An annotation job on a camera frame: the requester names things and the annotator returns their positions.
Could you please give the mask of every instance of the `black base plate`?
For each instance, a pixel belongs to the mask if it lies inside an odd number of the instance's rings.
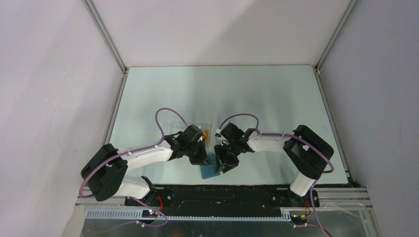
[[[304,207],[309,193],[299,197],[290,190],[275,186],[220,186],[220,185],[156,185],[156,196],[163,201],[163,212],[169,216],[197,217],[276,217],[280,207]],[[315,206],[319,200],[313,191]],[[160,206],[155,200],[151,206]],[[125,199],[125,206],[141,206],[132,199]]]

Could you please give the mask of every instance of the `orange object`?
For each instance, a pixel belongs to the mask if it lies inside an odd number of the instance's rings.
[[[203,132],[205,135],[205,146],[207,147],[210,145],[210,131],[208,129],[205,129]]]

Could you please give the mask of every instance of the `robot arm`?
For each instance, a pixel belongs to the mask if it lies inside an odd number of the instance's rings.
[[[275,132],[260,134],[256,129],[243,132],[236,125],[228,123],[224,129],[219,129],[216,133],[221,140],[221,144],[214,148],[217,171],[225,173],[238,166],[237,156],[241,153],[262,151],[285,153],[298,169],[290,190],[301,197],[306,195],[314,181],[322,175],[327,163],[311,148],[305,149],[305,144],[301,140],[308,141],[329,160],[334,153],[333,148],[304,125],[299,125],[293,135],[280,134]]]
[[[169,161],[183,156],[189,157],[193,165],[209,165],[205,151],[205,137],[195,125],[188,126],[185,131],[164,136],[158,145],[145,148],[121,150],[112,144],[106,144],[95,154],[81,171],[83,179],[101,163],[117,156],[91,176],[87,182],[97,201],[106,200],[112,196],[131,196],[144,198],[154,190],[153,184],[147,177],[132,177],[129,174],[139,167]]]

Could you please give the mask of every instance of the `blue block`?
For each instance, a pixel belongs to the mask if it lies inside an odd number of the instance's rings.
[[[215,154],[209,154],[208,161],[211,163],[211,166],[201,165],[202,179],[209,179],[211,177],[220,175],[220,173],[215,172],[215,168],[216,168]]]

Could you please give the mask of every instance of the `white wall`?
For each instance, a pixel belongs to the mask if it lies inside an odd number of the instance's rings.
[[[385,236],[419,232],[419,1],[360,1],[321,77]]]
[[[121,73],[81,0],[3,0],[0,22],[0,235],[60,236]]]
[[[127,66],[316,64],[350,0],[95,0]]]

